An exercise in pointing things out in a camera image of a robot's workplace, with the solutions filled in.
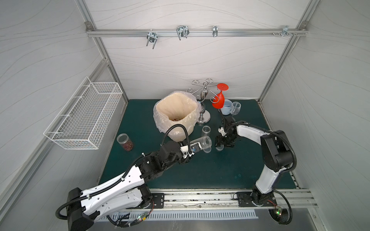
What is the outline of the jar with dried flowers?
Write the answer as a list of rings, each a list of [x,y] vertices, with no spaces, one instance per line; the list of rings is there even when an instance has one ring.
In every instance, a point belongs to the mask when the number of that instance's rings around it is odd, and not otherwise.
[[[211,133],[211,128],[209,126],[202,127],[202,131],[201,131],[202,137],[210,136],[210,133]]]

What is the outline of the clear plastic jar lid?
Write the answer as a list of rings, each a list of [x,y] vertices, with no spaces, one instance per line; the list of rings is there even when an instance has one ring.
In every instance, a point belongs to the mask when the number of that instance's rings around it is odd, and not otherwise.
[[[209,148],[205,148],[205,149],[203,149],[203,151],[204,151],[205,153],[210,153],[210,152],[212,151],[212,148],[211,148],[211,147],[209,147]]]

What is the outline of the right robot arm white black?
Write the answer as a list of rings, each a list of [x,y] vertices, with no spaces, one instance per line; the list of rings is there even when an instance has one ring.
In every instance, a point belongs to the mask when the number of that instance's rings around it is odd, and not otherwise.
[[[246,121],[236,121],[233,116],[221,115],[222,125],[215,139],[215,146],[232,148],[242,138],[247,138],[261,147],[264,168],[249,196],[252,203],[263,206],[273,196],[274,186],[285,172],[297,166],[296,154],[284,131],[270,131]]]

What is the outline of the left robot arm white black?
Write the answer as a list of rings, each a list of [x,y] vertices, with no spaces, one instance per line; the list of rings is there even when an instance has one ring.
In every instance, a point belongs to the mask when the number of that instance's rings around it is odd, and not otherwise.
[[[70,231],[86,231],[98,220],[127,208],[146,208],[153,196],[147,186],[176,163],[184,164],[201,150],[201,145],[163,142],[158,151],[141,154],[127,170],[111,180],[87,190],[75,188],[68,193],[67,202],[55,212],[58,219],[66,220]]]

